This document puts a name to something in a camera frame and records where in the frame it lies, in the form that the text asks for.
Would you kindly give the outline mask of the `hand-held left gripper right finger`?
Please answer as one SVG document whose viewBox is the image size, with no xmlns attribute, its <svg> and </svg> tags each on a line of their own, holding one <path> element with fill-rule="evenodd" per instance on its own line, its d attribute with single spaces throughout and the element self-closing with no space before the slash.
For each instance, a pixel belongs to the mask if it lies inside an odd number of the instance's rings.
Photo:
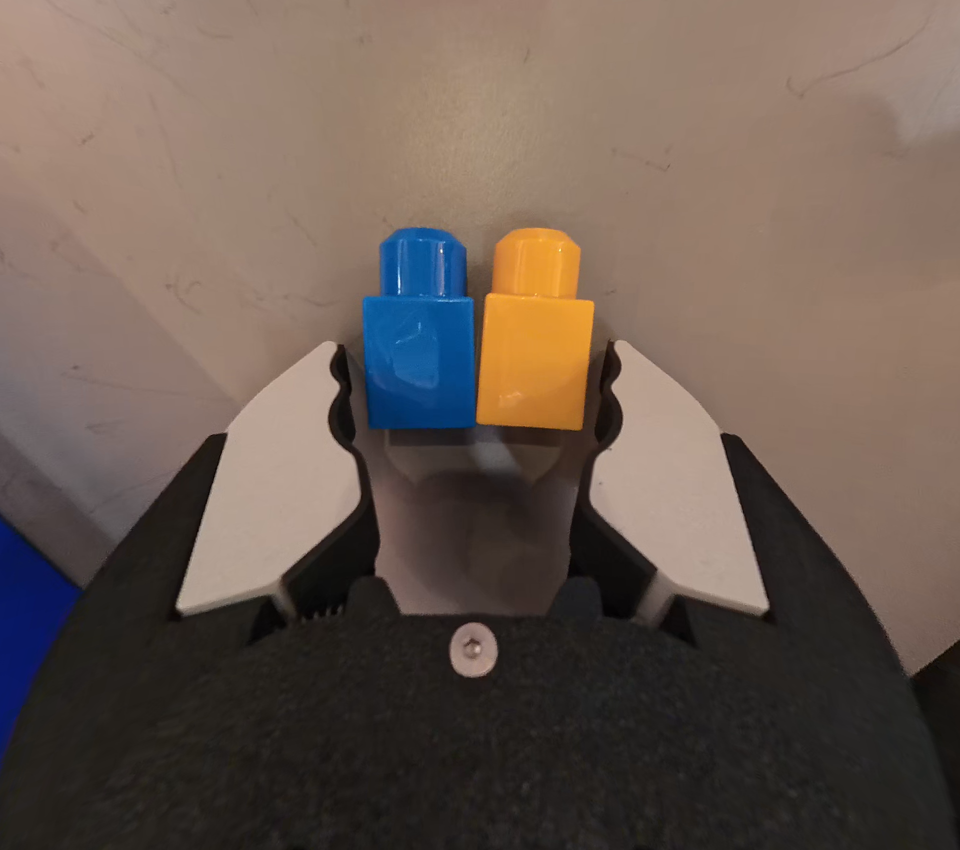
<svg viewBox="0 0 960 850">
<path fill-rule="evenodd" d="M 571 577 L 603 614 L 659 626 L 677 599 L 761 619 L 770 610 L 722 432 L 625 340 L 606 347 L 596 447 L 571 521 Z"/>
</svg>

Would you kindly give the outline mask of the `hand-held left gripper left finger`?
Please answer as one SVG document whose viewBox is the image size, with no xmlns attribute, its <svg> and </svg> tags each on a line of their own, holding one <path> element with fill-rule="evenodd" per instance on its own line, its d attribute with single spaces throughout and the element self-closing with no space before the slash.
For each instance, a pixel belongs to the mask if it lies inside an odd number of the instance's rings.
<svg viewBox="0 0 960 850">
<path fill-rule="evenodd" d="M 313 617 L 375 572 L 378 521 L 349 371 L 344 347 L 323 342 L 228 425 L 179 615 L 262 598 L 286 618 Z"/>
</svg>

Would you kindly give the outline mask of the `yellow one-stud block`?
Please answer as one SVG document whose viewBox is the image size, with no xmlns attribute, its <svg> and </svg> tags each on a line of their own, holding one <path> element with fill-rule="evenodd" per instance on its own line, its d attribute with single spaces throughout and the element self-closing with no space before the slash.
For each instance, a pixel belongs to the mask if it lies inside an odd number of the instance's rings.
<svg viewBox="0 0 960 850">
<path fill-rule="evenodd" d="M 522 228 L 494 250 L 484 304 L 478 424 L 578 432 L 585 418 L 595 304 L 579 296 L 581 248 Z"/>
</svg>

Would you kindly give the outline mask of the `blue one-stud block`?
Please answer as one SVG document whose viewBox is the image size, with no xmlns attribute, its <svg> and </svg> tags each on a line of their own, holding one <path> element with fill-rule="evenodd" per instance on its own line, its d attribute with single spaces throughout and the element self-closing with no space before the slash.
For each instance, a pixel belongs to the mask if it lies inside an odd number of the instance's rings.
<svg viewBox="0 0 960 850">
<path fill-rule="evenodd" d="M 448 231 L 402 228 L 380 244 L 380 290 L 362 306 L 371 428 L 475 426 L 475 306 L 466 277 L 466 248 Z"/>
</svg>

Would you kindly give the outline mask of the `blue plastic bin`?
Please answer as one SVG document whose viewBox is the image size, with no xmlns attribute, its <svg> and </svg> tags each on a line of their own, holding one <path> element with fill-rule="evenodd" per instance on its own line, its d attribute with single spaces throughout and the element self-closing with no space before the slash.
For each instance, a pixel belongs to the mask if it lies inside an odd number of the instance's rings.
<svg viewBox="0 0 960 850">
<path fill-rule="evenodd" d="M 1 522 L 1 751 L 80 588 Z"/>
</svg>

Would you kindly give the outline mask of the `grey desk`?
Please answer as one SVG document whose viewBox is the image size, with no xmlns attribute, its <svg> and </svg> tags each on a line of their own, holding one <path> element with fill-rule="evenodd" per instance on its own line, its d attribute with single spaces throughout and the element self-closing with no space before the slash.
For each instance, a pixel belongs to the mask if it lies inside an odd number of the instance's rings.
<svg viewBox="0 0 960 850">
<path fill-rule="evenodd" d="M 909 672 L 958 640 L 958 0 L 2 0 L 2 515 L 86 583 L 378 244 L 582 247 Z"/>
</svg>

